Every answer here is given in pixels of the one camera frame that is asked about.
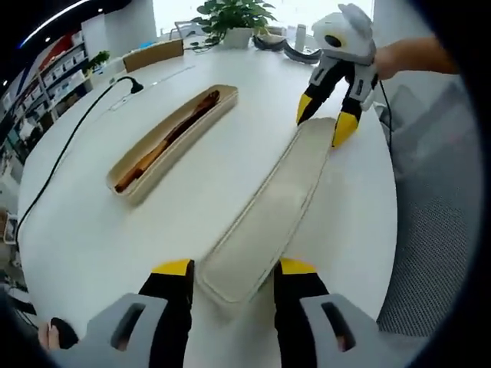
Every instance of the ceiling light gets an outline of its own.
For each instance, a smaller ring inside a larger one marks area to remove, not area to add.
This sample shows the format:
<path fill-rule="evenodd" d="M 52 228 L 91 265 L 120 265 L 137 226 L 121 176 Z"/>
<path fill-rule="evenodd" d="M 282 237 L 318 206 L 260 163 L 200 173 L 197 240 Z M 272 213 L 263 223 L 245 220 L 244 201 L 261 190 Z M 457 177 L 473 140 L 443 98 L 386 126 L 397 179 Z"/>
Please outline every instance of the ceiling light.
<path fill-rule="evenodd" d="M 64 13 L 69 12 L 71 9 L 78 7 L 79 5 L 84 4 L 85 2 L 89 2 L 90 0 L 79 0 L 78 2 L 70 5 L 69 7 L 63 9 L 62 11 L 59 11 L 55 15 L 53 15 L 51 18 L 49 18 L 47 21 L 43 22 L 42 25 L 37 27 L 34 32 L 32 32 L 19 46 L 18 48 L 21 48 L 22 46 L 25 45 L 27 41 L 29 41 L 31 38 L 33 38 L 41 29 L 49 25 L 52 21 L 56 20 L 57 18 L 60 18 Z"/>

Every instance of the human arm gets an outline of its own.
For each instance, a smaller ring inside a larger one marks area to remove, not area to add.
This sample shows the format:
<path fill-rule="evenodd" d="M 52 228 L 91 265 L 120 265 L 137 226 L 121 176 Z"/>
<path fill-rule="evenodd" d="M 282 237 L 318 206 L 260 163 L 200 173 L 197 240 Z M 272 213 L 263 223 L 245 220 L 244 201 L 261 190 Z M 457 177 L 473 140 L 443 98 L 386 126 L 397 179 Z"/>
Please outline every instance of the human arm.
<path fill-rule="evenodd" d="M 375 65 L 381 80 L 392 78 L 399 71 L 458 73 L 455 62 L 435 37 L 408 38 L 379 48 Z"/>

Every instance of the finger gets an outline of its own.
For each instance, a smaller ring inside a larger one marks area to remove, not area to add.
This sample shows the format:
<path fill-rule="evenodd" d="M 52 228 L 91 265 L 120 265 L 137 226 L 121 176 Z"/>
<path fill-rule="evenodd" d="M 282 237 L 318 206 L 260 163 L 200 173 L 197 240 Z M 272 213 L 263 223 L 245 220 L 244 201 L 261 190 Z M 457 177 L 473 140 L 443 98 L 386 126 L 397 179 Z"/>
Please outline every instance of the finger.
<path fill-rule="evenodd" d="M 58 328 L 56 328 L 56 326 L 51 326 L 48 331 L 48 345 L 49 350 L 60 348 L 60 336 L 58 333 Z"/>
<path fill-rule="evenodd" d="M 49 349 L 48 346 L 48 324 L 41 324 L 38 330 L 38 340 L 42 347 L 46 350 Z"/>

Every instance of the beige tray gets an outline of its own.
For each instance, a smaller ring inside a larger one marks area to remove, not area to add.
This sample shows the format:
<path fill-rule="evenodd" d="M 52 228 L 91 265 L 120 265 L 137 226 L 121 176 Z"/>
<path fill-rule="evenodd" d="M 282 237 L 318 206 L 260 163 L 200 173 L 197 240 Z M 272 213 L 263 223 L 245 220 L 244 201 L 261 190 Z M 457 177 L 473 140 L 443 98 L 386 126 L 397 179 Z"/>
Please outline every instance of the beige tray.
<path fill-rule="evenodd" d="M 138 161 L 148 154 L 159 142 L 182 120 L 186 119 L 195 107 L 214 90 L 220 92 L 220 99 L 217 105 L 208 113 L 196 121 L 183 135 L 172 143 L 155 160 L 148 170 L 137 180 L 133 181 L 126 190 L 119 193 L 114 189 L 124 175 L 138 163 Z M 122 159 L 107 174 L 106 184 L 109 189 L 118 197 L 123 198 L 131 205 L 140 204 L 151 192 L 153 187 L 162 177 L 172 168 L 172 166 L 191 148 L 191 146 L 227 111 L 237 104 L 237 87 L 217 84 L 198 94 L 192 100 L 182 105 L 161 123 L 155 126 L 147 135 L 139 140 Z"/>

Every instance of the black cable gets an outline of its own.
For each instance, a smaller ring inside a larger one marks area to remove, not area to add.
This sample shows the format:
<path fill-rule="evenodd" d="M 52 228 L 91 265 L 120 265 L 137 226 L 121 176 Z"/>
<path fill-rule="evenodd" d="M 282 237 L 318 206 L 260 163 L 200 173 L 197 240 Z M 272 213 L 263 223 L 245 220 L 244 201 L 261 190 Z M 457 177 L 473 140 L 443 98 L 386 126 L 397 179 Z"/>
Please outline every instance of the black cable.
<path fill-rule="evenodd" d="M 71 140 L 74 138 L 75 136 L 75 133 L 77 132 L 78 128 L 80 127 L 80 125 L 82 124 L 82 122 L 85 120 L 85 118 L 87 117 L 87 115 L 92 111 L 92 109 L 95 107 L 95 105 L 97 105 L 97 103 L 102 99 L 102 97 L 104 97 L 107 92 L 109 92 L 116 84 L 118 84 L 119 82 L 121 81 L 124 81 L 125 79 L 128 79 L 129 81 L 131 81 L 131 83 L 133 84 L 132 87 L 131 87 L 131 93 L 132 94 L 136 94 L 138 92 L 140 92 L 142 89 L 143 89 L 143 86 L 141 84 L 139 84 L 137 82 L 137 80 L 135 80 L 134 78 L 132 77 L 128 77 L 128 76 L 124 76 L 124 77 L 121 77 L 119 78 L 118 80 L 116 80 L 116 83 L 114 84 L 111 84 L 92 104 L 91 106 L 87 109 L 87 111 L 85 112 L 85 114 L 82 116 L 82 118 L 78 121 L 77 125 L 75 126 L 74 128 L 74 131 L 71 132 L 71 135 L 70 137 L 68 138 L 67 142 L 65 143 L 63 149 L 61 150 L 60 152 L 60 155 L 58 156 L 58 158 L 56 159 L 56 162 L 54 163 L 53 165 L 53 169 L 51 169 L 51 172 L 49 174 L 49 177 L 46 179 L 46 182 L 44 183 L 44 185 L 41 187 L 41 190 L 39 191 L 39 193 L 36 195 L 36 198 L 34 199 L 34 201 L 32 201 L 31 205 L 28 207 L 27 211 L 24 212 L 24 215 L 22 215 L 20 221 L 18 222 L 17 224 L 17 229 L 15 231 L 15 244 L 16 246 L 18 247 L 18 234 L 19 234 L 19 231 L 21 229 L 21 225 L 22 223 L 24 222 L 24 220 L 27 218 L 29 212 L 33 209 L 33 207 L 36 205 L 36 203 L 38 202 L 38 200 L 41 198 L 42 194 L 44 193 L 44 191 L 46 190 L 46 188 L 48 187 L 48 184 L 49 182 L 51 181 L 51 179 L 53 178 L 53 175 L 54 173 L 56 172 L 56 168 L 58 166 L 58 164 L 60 163 L 60 160 L 61 160 L 61 157 L 64 155 L 65 151 L 67 150 L 68 148 L 68 145 L 70 144 Z"/>
<path fill-rule="evenodd" d="M 389 113 L 389 154 L 390 157 L 392 157 L 392 110 L 390 109 L 389 99 L 385 94 L 385 89 L 382 81 L 379 80 L 378 83 L 381 84 L 382 94 L 384 94 L 385 103 L 387 105 L 387 112 Z"/>

